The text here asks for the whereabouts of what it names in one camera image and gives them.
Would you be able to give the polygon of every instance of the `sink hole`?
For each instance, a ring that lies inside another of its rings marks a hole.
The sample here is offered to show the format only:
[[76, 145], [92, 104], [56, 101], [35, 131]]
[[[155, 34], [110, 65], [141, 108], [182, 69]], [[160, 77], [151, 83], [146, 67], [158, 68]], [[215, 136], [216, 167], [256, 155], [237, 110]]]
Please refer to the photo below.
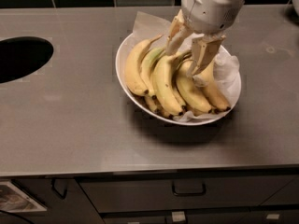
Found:
[[23, 36], [0, 41], [0, 83], [26, 77], [46, 64], [53, 45], [42, 38]]

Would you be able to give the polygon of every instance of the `stainless steel countertop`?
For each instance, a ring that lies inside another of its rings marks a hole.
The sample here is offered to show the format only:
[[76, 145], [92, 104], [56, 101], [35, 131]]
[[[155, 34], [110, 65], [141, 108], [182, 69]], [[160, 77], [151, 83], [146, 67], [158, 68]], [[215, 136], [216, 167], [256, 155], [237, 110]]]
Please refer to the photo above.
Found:
[[242, 92], [224, 119], [165, 125], [126, 97], [118, 46], [137, 11], [168, 20], [178, 7], [4, 9], [1, 39], [33, 35], [50, 62], [0, 84], [0, 176], [299, 164], [299, 19], [290, 6], [244, 6], [224, 42]]

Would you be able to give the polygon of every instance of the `cabinet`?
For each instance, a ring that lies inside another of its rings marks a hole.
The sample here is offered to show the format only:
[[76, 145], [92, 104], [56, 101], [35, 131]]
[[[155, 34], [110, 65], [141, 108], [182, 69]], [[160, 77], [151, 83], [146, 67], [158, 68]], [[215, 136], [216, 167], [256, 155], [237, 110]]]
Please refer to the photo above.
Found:
[[99, 213], [180, 210], [261, 204], [292, 176], [227, 176], [97, 182], [80, 185]]
[[269, 198], [263, 205], [297, 204], [299, 203], [299, 177], [279, 190]]
[[237, 224], [297, 224], [298, 210], [255, 211], [247, 214]]
[[[55, 183], [52, 179], [18, 179], [14, 182], [47, 206], [46, 212], [20, 213], [34, 223], [104, 223], [74, 179], [57, 179]], [[6, 215], [1, 215], [0, 219], [1, 224], [25, 223]]]
[[176, 223], [172, 213], [180, 211], [189, 224], [235, 224], [252, 214], [252, 206], [261, 206], [294, 179], [295, 175], [236, 172], [172, 178], [85, 178], [79, 184], [106, 224]]

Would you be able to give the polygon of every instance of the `banana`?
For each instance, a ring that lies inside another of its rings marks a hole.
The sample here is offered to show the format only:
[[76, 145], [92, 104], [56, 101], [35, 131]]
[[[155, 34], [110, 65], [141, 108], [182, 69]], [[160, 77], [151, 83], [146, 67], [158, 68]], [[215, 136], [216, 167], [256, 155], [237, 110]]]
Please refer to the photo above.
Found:
[[144, 100], [149, 108], [149, 110], [154, 114], [160, 113], [160, 107], [157, 106], [155, 100], [151, 99], [148, 95], [144, 96]]
[[187, 110], [189, 111], [192, 111], [193, 112], [193, 114], [195, 115], [195, 116], [200, 116], [200, 115], [203, 115], [203, 114], [205, 114], [204, 112], [202, 112], [202, 111], [200, 111], [200, 110], [198, 110], [198, 109], [196, 109], [196, 108], [193, 108], [193, 107], [191, 107], [190, 105], [187, 105]]
[[186, 104], [184, 98], [179, 93], [178, 87], [177, 87], [177, 84], [176, 84], [176, 81], [175, 81], [174, 78], [172, 79], [172, 91], [173, 91], [178, 103], [180, 104], [180, 106], [183, 108], [184, 111], [186, 111], [187, 110], [187, 104]]
[[186, 76], [191, 64], [192, 60], [185, 60], [181, 63], [177, 71], [176, 84], [178, 91], [191, 108], [202, 113], [210, 113], [212, 110], [211, 104], [205, 95], [195, 86], [192, 78]]
[[156, 92], [152, 87], [152, 83], [150, 81], [150, 75], [151, 75], [151, 72], [152, 72], [155, 64], [158, 62], [160, 56], [163, 54], [164, 50], [165, 50], [165, 48], [151, 49], [146, 54], [146, 56], [143, 58], [141, 67], [140, 67], [141, 68], [140, 76], [149, 90], [148, 96], [153, 99], [156, 98]]
[[203, 70], [200, 77], [206, 82], [206, 86], [202, 87], [201, 90], [208, 101], [215, 106], [217, 112], [228, 111], [231, 109], [231, 105], [226, 97], [219, 90], [217, 83], [215, 82], [214, 75], [214, 60]]
[[153, 100], [147, 95], [144, 96], [144, 99], [149, 107], [149, 110], [154, 114], [160, 115], [167, 119], [173, 118], [173, 115], [169, 114], [166, 110], [164, 110], [157, 99]]
[[181, 104], [173, 93], [172, 77], [184, 57], [191, 54], [188, 49], [172, 56], [163, 56], [153, 71], [153, 87], [161, 106], [171, 115], [180, 116], [184, 113]]
[[149, 89], [140, 76], [140, 65], [149, 51], [153, 42], [160, 39], [162, 35], [157, 35], [152, 39], [145, 39], [137, 43], [130, 51], [124, 68], [125, 83], [129, 90], [136, 95], [144, 96], [149, 93]]

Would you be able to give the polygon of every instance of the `bowl rim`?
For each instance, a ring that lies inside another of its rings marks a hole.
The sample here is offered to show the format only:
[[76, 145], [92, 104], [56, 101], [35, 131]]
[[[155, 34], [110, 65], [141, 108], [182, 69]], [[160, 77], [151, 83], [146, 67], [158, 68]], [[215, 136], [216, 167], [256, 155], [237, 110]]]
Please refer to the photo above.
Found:
[[[236, 99], [236, 102], [235, 102], [235, 104], [232, 105], [232, 107], [231, 107], [231, 109], [230, 109], [229, 111], [223, 112], [223, 115], [222, 115], [222, 116], [218, 116], [218, 117], [216, 117], [216, 118], [214, 118], [214, 119], [205, 119], [205, 120], [202, 120], [202, 119], [201, 119], [201, 121], [199, 121], [199, 122], [179, 122], [179, 121], [172, 120], [172, 119], [166, 119], [166, 118], [164, 118], [164, 117], [162, 117], [162, 116], [159, 116], [159, 115], [156, 115], [156, 114], [152, 113], [150, 110], [148, 110], [146, 107], [144, 107], [142, 104], [140, 104], [140, 103], [134, 98], [134, 96], [131, 94], [131, 92], [127, 89], [126, 84], [123, 83], [123, 82], [121, 81], [121, 74], [120, 74], [120, 69], [119, 69], [119, 66], [120, 66], [119, 60], [120, 60], [120, 56], [121, 56], [121, 47], [122, 47], [124, 44], [126, 44], [127, 41], [128, 41], [129, 39], [132, 38], [132, 36], [134, 36], [133, 33], [129, 34], [129, 35], [128, 35], [128, 36], [121, 42], [121, 44], [120, 44], [120, 46], [119, 46], [119, 48], [118, 48], [117, 54], [116, 54], [116, 59], [115, 59], [115, 69], [116, 69], [116, 74], [117, 74], [117, 77], [118, 77], [118, 81], [120, 82], [122, 89], [125, 91], [125, 93], [127, 94], [127, 96], [131, 99], [131, 101], [132, 101], [135, 105], [137, 105], [139, 108], [141, 108], [142, 110], [144, 110], [145, 112], [147, 112], [149, 115], [155, 117], [156, 119], [162, 120], [162, 121], [164, 121], [164, 122], [166, 122], [166, 123], [172, 123], [172, 124], [176, 124], [176, 125], [180, 125], [180, 126], [200, 126], [200, 125], [204, 125], [204, 124], [212, 123], [212, 122], [215, 122], [215, 121], [217, 121], [217, 120], [219, 120], [219, 119], [222, 119], [223, 117], [225, 117], [228, 113], [230, 113], [230, 112], [234, 109], [234, 107], [235, 107], [235, 105], [236, 105], [236, 103], [237, 103], [237, 101], [238, 101], [238, 99], [239, 99], [239, 97], [240, 97], [241, 91], [242, 91], [242, 81], [241, 81], [241, 76], [240, 76], [240, 73], [239, 73], [239, 72], [238, 72], [238, 75], [237, 75], [237, 77], [235, 78], [235, 81], [234, 81], [234, 84], [235, 84], [235, 83], [238, 83], [238, 84], [239, 84], [239, 91], [238, 91], [238, 93], [237, 93], [237, 99]], [[223, 45], [221, 45], [221, 48], [222, 48], [222, 50], [223, 50], [224, 52], [227, 52], [228, 54], [230, 54], [230, 53], [228, 52], [228, 50], [227, 50]]]

